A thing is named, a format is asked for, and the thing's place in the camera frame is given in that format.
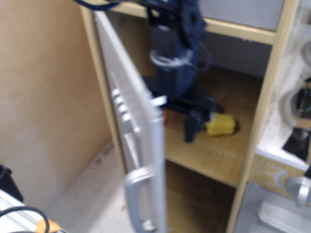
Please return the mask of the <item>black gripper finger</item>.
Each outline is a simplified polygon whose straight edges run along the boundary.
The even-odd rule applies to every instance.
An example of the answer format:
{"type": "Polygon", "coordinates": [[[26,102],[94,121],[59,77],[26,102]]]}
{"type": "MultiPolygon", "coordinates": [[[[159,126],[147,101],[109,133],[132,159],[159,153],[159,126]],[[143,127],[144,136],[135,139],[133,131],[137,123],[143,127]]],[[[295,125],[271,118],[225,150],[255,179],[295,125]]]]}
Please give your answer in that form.
{"type": "Polygon", "coordinates": [[[204,130],[205,123],[208,118],[205,116],[202,110],[191,110],[185,120],[185,141],[191,143],[194,141],[198,132],[204,130]]]}

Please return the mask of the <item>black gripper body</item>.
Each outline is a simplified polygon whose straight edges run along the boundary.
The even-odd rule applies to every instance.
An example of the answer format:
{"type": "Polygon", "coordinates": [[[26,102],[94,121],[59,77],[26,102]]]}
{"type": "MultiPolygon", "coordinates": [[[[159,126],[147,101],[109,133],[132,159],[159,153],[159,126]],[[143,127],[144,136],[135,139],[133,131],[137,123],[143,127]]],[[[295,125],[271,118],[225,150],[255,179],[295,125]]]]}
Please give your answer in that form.
{"type": "Polygon", "coordinates": [[[168,98],[165,107],[185,115],[194,109],[203,111],[204,116],[224,112],[214,97],[196,85],[197,71],[188,59],[168,59],[157,55],[150,58],[156,67],[156,76],[144,76],[143,80],[154,96],[168,98]]]}

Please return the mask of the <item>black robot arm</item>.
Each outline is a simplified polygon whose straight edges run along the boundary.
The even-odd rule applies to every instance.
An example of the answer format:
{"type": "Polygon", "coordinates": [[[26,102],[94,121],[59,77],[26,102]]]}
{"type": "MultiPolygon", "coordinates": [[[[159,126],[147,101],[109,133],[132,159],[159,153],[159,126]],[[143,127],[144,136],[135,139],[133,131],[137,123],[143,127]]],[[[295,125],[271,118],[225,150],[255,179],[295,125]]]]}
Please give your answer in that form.
{"type": "Polygon", "coordinates": [[[167,108],[187,115],[185,141],[191,143],[213,113],[223,112],[216,100],[196,86],[199,72],[210,67],[202,44],[205,26],[196,0],[138,0],[146,8],[153,38],[150,59],[156,77],[147,79],[155,95],[168,97],[167,108]]]}

